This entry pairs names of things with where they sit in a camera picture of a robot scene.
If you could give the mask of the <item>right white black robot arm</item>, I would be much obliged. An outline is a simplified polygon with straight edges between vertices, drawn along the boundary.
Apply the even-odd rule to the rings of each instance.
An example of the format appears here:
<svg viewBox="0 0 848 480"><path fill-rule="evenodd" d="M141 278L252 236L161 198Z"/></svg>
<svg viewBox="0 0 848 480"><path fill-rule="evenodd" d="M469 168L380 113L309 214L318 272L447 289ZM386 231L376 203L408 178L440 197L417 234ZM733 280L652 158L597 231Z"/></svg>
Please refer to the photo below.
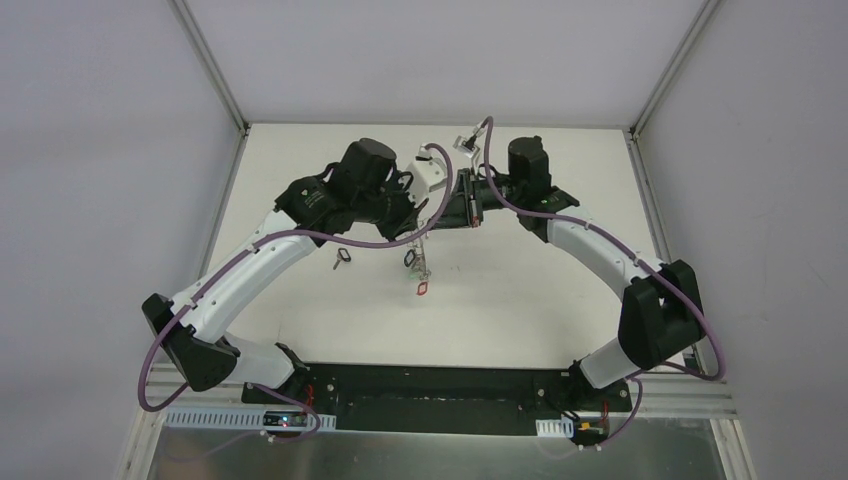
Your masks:
<svg viewBox="0 0 848 480"><path fill-rule="evenodd" d="M595 223L580 202L555 186L538 136L507 149L508 170L462 168L437 228L481 225L488 210L508 208L542 242L574 257L621 302L616 335L568 370L569 400L583 410L607 397L608 386L664 364L704 339L694 270L684 261L644 257Z"/></svg>

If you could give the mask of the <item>large metal keyring disc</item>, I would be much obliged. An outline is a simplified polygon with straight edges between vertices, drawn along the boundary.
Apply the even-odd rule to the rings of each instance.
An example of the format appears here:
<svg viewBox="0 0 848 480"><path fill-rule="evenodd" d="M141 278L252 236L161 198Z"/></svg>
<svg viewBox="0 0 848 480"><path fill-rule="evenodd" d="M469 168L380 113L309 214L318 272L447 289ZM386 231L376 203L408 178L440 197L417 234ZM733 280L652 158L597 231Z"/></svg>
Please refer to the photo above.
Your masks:
<svg viewBox="0 0 848 480"><path fill-rule="evenodd" d="M422 281L428 281L431 276L431 271L427 265L426 253L425 253L425 241L427 240L427 234L422 237L419 237L412 242L407 244L407 251L413 249L417 253L417 259L412 265L411 268L407 268L409 273L409 278L411 280L415 280L418 284Z"/></svg>

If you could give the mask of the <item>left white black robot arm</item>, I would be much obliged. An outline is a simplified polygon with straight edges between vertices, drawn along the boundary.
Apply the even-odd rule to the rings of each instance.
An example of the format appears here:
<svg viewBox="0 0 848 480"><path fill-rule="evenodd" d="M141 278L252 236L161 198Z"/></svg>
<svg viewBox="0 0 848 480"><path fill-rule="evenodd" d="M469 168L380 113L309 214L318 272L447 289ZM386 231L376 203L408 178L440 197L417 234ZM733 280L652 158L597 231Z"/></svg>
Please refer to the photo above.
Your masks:
<svg viewBox="0 0 848 480"><path fill-rule="evenodd" d="M302 365L287 347L230 333L241 311L286 269L356 223L376 226L388 241L415 230L429 194L448 178L443 162L422 148L405 169L387 145L352 142L337 162L293 181L253 233L194 285L168 298L153 294L142 311L188 388L202 392L226 380L261 384L281 404L305 390Z"/></svg>

